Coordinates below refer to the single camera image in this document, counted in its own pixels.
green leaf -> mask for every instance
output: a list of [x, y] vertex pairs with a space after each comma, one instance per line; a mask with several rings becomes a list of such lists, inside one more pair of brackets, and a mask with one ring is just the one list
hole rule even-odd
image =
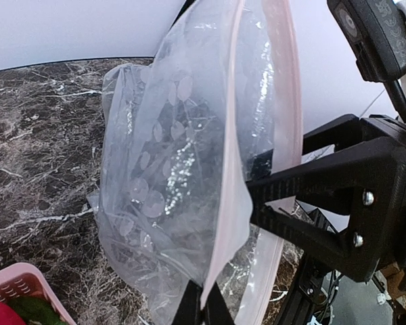
[[36, 325], [66, 325], [53, 307], [40, 298], [18, 297], [7, 302], [26, 323]]

pink basket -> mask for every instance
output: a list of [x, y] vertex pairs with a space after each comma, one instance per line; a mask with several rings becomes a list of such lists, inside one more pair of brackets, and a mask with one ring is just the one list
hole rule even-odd
[[5, 303], [8, 299], [19, 296], [32, 296], [47, 300], [63, 322], [76, 325], [55, 296], [41, 271], [28, 263], [16, 263], [0, 271], [0, 301]]

transparent plastic bag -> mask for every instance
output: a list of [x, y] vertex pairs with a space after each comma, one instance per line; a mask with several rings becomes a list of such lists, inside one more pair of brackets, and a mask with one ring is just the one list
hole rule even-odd
[[250, 235], [244, 181], [257, 154], [274, 148], [273, 170], [300, 157], [286, 8], [197, 1], [150, 67], [119, 66], [104, 79], [101, 188], [90, 201], [112, 267], [147, 295], [155, 324], [171, 323], [189, 280], [204, 287], [202, 304], [218, 280], [238, 325], [263, 317], [282, 241]]

marble countertop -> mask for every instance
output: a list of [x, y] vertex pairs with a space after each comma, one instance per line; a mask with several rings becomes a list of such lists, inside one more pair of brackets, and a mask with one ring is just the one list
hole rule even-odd
[[[86, 200], [99, 184], [102, 79], [129, 61], [0, 72], [0, 269], [36, 265], [78, 324], [150, 324], [145, 297], [108, 265]], [[264, 324], [273, 323], [298, 262], [286, 245]]]

silver screw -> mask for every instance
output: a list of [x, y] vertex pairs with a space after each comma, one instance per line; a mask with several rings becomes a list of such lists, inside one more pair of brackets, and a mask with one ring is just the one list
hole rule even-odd
[[369, 207], [374, 202], [374, 195], [370, 191], [364, 191], [363, 193], [363, 204]]
[[363, 245], [364, 245], [364, 238], [360, 234], [355, 232], [353, 234], [353, 246], [355, 246], [356, 248], [359, 248]]

